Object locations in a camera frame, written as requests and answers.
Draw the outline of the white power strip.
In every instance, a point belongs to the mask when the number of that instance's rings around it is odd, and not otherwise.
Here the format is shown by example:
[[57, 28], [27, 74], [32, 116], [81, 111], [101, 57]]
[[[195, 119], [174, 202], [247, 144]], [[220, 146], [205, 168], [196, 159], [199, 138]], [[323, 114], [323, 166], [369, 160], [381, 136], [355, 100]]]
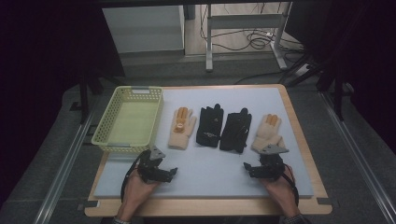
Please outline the white power strip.
[[300, 68], [297, 69], [297, 71], [295, 72], [295, 75], [297, 77], [304, 75], [305, 73], [307, 73], [310, 70], [311, 66], [308, 63], [305, 63], [304, 65], [302, 65]]

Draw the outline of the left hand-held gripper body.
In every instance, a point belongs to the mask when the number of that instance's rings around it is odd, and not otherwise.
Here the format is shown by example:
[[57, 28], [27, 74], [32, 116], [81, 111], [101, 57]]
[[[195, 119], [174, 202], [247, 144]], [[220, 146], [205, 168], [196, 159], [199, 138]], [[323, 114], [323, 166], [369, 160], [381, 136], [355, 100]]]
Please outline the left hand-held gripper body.
[[156, 177], [160, 175], [157, 171], [165, 155], [156, 147], [143, 151], [140, 154], [137, 171], [145, 183], [158, 182]]

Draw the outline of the person's left hand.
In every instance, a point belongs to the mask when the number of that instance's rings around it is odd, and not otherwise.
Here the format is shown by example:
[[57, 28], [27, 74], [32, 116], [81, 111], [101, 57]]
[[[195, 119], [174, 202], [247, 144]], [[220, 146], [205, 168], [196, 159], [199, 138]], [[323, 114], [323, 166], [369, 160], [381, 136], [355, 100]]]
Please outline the person's left hand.
[[145, 183], [138, 172], [133, 170], [124, 188], [124, 195], [117, 217], [130, 220], [138, 207], [143, 204], [150, 194], [160, 185], [160, 182]]

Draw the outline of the person's right hand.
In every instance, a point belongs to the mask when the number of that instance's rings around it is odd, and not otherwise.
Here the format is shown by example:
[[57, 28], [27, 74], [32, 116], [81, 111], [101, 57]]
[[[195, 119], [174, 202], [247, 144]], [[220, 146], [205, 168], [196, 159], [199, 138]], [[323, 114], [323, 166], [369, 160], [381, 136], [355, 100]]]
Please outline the person's right hand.
[[260, 182], [285, 217], [296, 217], [300, 214], [292, 188], [284, 177], [280, 177], [278, 180], [261, 179]]

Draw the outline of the black glove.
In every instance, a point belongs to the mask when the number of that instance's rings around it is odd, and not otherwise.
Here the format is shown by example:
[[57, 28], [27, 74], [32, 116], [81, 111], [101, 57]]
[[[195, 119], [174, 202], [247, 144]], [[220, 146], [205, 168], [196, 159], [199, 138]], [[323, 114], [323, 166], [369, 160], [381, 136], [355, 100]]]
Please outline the black glove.
[[205, 147], [217, 147], [220, 140], [224, 111], [219, 104], [201, 108], [196, 142]]
[[230, 113], [220, 138], [220, 150], [236, 151], [241, 154], [247, 146], [252, 116], [244, 107], [239, 113]]

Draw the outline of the cream glove with toy animal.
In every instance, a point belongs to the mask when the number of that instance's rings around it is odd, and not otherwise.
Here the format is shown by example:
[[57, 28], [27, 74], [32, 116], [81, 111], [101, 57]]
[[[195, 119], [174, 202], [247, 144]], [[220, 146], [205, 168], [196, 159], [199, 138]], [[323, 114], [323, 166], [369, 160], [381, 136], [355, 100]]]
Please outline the cream glove with toy animal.
[[168, 146], [176, 149], [186, 149], [197, 118], [192, 110], [180, 107], [174, 113]]

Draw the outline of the pale green perforated plastic basket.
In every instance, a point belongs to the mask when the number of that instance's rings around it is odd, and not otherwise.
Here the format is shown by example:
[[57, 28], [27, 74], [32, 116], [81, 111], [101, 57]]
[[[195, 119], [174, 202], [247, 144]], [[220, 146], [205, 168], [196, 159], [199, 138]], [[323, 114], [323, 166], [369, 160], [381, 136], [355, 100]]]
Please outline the pale green perforated plastic basket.
[[133, 153], [154, 146], [163, 111], [163, 89], [118, 86], [92, 137], [103, 151]]

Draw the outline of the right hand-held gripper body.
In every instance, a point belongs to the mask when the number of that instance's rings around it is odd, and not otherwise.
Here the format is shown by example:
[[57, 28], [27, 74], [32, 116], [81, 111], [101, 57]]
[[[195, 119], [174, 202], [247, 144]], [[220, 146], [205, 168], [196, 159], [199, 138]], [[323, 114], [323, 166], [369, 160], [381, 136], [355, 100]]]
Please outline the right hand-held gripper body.
[[272, 178], [277, 180], [285, 171], [285, 165], [280, 157], [281, 153], [289, 152], [288, 149], [284, 147], [279, 147], [277, 145], [268, 145], [260, 152], [260, 163], [261, 173], [259, 178]]

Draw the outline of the plain cream glove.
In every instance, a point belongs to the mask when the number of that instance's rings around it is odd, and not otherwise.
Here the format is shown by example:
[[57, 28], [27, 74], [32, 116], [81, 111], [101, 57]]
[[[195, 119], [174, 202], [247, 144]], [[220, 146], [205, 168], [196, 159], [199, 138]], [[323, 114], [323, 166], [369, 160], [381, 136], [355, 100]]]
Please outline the plain cream glove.
[[264, 149], [269, 145], [285, 148], [283, 137], [278, 134], [280, 124], [281, 118], [279, 116], [265, 115], [251, 147], [259, 153], [264, 152]]

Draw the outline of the black metal stand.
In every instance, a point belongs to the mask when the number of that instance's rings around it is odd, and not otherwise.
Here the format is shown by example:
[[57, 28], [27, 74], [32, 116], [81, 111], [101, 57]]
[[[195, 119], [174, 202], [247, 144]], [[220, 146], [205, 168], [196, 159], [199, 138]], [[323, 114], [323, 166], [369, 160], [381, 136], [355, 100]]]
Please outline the black metal stand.
[[343, 121], [344, 117], [342, 114], [342, 103], [345, 83], [345, 71], [342, 63], [334, 57], [329, 58], [320, 65], [320, 70], [323, 74], [320, 76], [316, 87], [319, 91], [327, 91], [331, 85], [333, 85], [333, 111], [336, 116]]
[[88, 90], [92, 91], [93, 95], [102, 94], [104, 88], [99, 80], [101, 70], [92, 67], [82, 70], [79, 75], [79, 93], [80, 93], [80, 108], [81, 108], [81, 120], [83, 124], [89, 115], [89, 102], [88, 102]]

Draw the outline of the aluminium floor rail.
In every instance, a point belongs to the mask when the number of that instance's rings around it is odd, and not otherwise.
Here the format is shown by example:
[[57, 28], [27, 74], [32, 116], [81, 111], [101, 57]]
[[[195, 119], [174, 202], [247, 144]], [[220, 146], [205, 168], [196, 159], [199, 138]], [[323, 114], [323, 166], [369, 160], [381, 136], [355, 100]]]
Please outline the aluminium floor rail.
[[364, 158], [361, 148], [353, 138], [346, 124], [339, 119], [337, 114], [333, 110], [333, 103], [331, 97], [326, 93], [320, 92], [318, 96], [322, 99], [326, 106], [332, 122], [335, 125], [336, 130], [340, 133], [343, 141], [346, 144], [353, 161], [357, 165], [361, 176], [364, 179], [368, 189], [371, 191], [374, 199], [381, 210], [384, 218], [388, 224], [396, 224], [396, 206], [392, 199], [389, 197], [383, 185], [380, 183], [378, 178], [375, 176], [372, 168], [370, 167], [367, 160]]
[[88, 117], [85, 119], [85, 121], [79, 125], [78, 131], [70, 147], [67, 149], [64, 159], [60, 165], [60, 168], [49, 187], [49, 191], [45, 199], [43, 200], [43, 203], [41, 204], [40, 208], [38, 209], [33, 224], [50, 223], [50, 219], [52, 217], [56, 204], [59, 201], [60, 196], [63, 192], [66, 180], [70, 175], [70, 172], [73, 168], [75, 160], [82, 146], [83, 140], [85, 138], [85, 135], [92, 123], [93, 116], [94, 113], [90, 112], [88, 114]]

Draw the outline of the grey metal desk frame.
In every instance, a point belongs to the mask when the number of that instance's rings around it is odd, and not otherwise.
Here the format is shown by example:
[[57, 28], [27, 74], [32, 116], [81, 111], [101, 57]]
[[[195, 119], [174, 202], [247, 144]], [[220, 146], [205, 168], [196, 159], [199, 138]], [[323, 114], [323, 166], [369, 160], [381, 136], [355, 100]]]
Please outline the grey metal desk frame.
[[256, 14], [256, 15], [219, 15], [213, 16], [211, 13], [211, 5], [207, 5], [207, 38], [205, 51], [205, 70], [213, 71], [213, 50], [211, 32], [220, 29], [253, 29], [253, 28], [276, 28], [277, 33], [270, 47], [276, 57], [277, 64], [281, 70], [286, 70], [287, 65], [280, 52], [279, 42], [283, 35], [284, 28], [289, 17], [291, 2], [287, 2], [281, 13], [277, 14]]

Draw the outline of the white foam mat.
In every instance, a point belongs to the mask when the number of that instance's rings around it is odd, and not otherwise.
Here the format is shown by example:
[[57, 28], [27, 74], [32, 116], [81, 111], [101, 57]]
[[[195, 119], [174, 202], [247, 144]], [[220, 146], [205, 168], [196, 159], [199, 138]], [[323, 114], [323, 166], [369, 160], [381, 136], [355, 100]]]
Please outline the white foam mat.
[[[163, 111], [154, 147], [165, 154], [161, 167], [165, 170], [178, 168], [170, 183], [159, 186], [157, 198], [260, 198], [266, 191], [251, 178], [244, 162], [259, 165], [259, 155], [250, 147], [243, 153], [226, 152], [202, 147], [190, 141], [186, 149], [168, 146], [174, 112], [182, 106], [199, 115], [202, 107], [219, 104], [226, 114], [246, 108], [252, 116], [247, 142], [255, 138], [262, 117], [275, 114], [281, 118], [279, 133], [283, 137], [287, 153], [283, 161], [292, 166], [301, 197], [310, 198], [314, 191], [302, 156], [302, 146], [290, 123], [290, 111], [286, 108], [286, 94], [280, 85], [267, 87], [228, 86], [226, 88], [163, 89]], [[105, 169], [94, 192], [101, 198], [116, 198], [120, 195], [121, 183], [138, 154], [108, 152]]]

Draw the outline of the white cabinet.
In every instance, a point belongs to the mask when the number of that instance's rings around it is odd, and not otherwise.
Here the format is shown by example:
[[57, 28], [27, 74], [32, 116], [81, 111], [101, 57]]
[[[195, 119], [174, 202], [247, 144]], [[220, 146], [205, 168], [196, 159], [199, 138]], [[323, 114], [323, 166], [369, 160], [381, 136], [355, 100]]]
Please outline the white cabinet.
[[103, 8], [118, 53], [184, 49], [183, 6]]

